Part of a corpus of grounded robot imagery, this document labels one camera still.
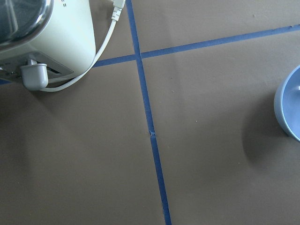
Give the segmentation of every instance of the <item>gray surface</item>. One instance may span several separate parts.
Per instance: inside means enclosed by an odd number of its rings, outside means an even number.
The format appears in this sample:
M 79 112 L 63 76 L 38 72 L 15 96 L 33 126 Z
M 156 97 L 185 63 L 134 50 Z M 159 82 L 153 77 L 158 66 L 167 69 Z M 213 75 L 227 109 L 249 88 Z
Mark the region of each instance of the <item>gray surface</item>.
M 273 112 L 299 35 L 144 60 L 173 225 L 300 223 L 300 143 Z
M 296 25 L 298 0 L 132 0 L 141 52 Z
M 164 224 L 135 62 L 0 96 L 1 225 Z
M 92 20 L 94 24 L 96 51 L 101 47 L 113 14 L 113 3 L 108 0 L 90 0 Z M 130 26 L 126 6 L 122 10 L 111 40 L 104 50 L 100 60 L 134 54 Z

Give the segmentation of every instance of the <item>shiny metal surface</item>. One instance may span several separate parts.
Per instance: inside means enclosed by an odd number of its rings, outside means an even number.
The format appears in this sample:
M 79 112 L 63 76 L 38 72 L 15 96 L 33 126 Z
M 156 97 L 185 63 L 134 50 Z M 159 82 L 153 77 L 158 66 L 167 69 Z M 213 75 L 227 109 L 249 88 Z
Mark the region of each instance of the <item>shiny metal surface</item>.
M 0 51 L 30 40 L 47 24 L 54 0 L 0 0 Z

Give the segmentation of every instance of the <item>white appliance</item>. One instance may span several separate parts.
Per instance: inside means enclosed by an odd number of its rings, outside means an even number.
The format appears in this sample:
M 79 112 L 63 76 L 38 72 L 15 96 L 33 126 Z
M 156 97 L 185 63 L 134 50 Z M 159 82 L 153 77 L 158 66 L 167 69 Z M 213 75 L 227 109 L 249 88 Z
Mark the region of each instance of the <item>white appliance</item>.
M 89 0 L 1 1 L 0 79 L 45 90 L 92 67 L 96 49 Z M 113 2 L 110 35 L 125 0 Z

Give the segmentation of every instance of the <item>blue bowl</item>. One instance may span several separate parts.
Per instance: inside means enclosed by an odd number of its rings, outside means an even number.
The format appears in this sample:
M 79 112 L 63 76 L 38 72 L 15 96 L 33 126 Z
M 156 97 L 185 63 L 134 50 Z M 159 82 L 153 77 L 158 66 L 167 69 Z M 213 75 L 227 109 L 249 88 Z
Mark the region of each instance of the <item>blue bowl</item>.
M 300 66 L 278 87 L 274 111 L 282 129 L 300 142 Z

